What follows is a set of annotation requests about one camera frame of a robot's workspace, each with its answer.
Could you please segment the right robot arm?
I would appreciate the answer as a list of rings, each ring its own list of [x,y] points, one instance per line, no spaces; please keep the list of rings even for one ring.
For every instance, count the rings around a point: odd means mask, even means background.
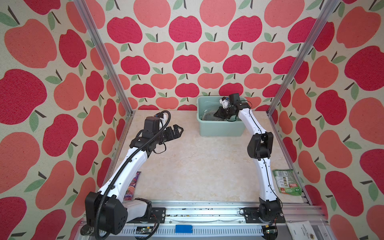
[[[268,132],[254,116],[250,105],[240,99],[239,94],[222,97],[221,106],[214,114],[215,117],[230,120],[235,116],[240,119],[252,137],[247,146],[247,153],[257,166],[257,175],[260,184],[259,219],[263,223],[270,223],[280,216],[282,201],[279,199],[274,184],[271,170],[271,153],[274,135]]]

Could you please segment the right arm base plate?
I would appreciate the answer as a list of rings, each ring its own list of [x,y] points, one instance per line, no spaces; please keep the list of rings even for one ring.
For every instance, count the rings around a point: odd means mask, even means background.
[[[242,208],[239,211],[247,224],[284,224],[286,219],[280,207],[276,209]]]

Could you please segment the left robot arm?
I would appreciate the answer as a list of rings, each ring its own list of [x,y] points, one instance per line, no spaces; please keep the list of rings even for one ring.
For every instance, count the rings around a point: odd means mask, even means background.
[[[97,192],[90,192],[86,196],[87,225],[94,229],[97,240],[104,240],[111,234],[118,235],[130,221],[154,224],[149,237],[158,229],[160,221],[152,215],[151,201],[136,198],[127,206],[123,201],[138,170],[156,151],[156,147],[181,137],[184,129],[178,125],[170,127],[170,120],[169,111],[147,117],[144,128],[131,141],[130,149],[118,170]]]

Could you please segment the clear glass plate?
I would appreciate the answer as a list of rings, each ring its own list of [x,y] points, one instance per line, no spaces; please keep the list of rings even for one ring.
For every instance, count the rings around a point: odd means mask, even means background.
[[[204,109],[202,115],[202,121],[224,121],[219,117],[215,117],[215,113],[219,110],[219,106],[217,105],[209,105]]]

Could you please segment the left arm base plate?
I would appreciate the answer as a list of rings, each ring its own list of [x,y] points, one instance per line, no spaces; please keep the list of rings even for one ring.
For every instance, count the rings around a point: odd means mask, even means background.
[[[143,217],[136,218],[130,223],[155,223],[159,221],[160,224],[165,222],[166,208],[147,208]]]

